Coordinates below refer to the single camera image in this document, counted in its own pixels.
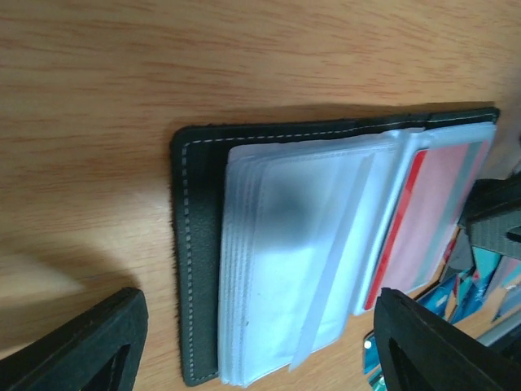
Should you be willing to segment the black leather card holder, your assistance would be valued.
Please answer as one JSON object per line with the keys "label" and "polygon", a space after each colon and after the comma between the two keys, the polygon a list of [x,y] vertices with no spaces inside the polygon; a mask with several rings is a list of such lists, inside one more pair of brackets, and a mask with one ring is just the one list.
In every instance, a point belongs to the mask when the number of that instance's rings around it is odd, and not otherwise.
{"label": "black leather card holder", "polygon": [[170,161],[184,382],[246,387],[334,344],[350,316],[368,311],[414,154],[490,149],[499,116],[490,107],[178,130]]}

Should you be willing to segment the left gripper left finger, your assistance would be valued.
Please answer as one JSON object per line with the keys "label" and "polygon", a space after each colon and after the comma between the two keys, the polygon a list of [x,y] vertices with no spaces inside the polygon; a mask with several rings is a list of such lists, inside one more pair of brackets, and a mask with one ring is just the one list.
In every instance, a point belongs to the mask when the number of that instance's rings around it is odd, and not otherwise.
{"label": "left gripper left finger", "polygon": [[147,338],[142,290],[122,288],[1,360],[2,390],[131,390]]}

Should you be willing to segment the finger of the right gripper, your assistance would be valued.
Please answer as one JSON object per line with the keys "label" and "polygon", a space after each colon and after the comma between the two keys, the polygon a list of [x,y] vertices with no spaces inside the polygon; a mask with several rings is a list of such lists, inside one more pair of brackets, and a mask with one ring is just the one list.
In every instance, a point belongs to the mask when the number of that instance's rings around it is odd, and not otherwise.
{"label": "finger of the right gripper", "polygon": [[471,245],[520,258],[520,174],[479,179],[466,199],[458,225]]}

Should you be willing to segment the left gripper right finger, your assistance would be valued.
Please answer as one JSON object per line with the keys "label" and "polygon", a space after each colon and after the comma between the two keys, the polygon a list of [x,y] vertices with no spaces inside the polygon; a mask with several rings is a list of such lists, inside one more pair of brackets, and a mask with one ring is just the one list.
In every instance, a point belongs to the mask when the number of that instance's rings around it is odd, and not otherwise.
{"label": "left gripper right finger", "polygon": [[520,315],[476,340],[396,289],[374,309],[374,335],[389,390],[518,390]]}

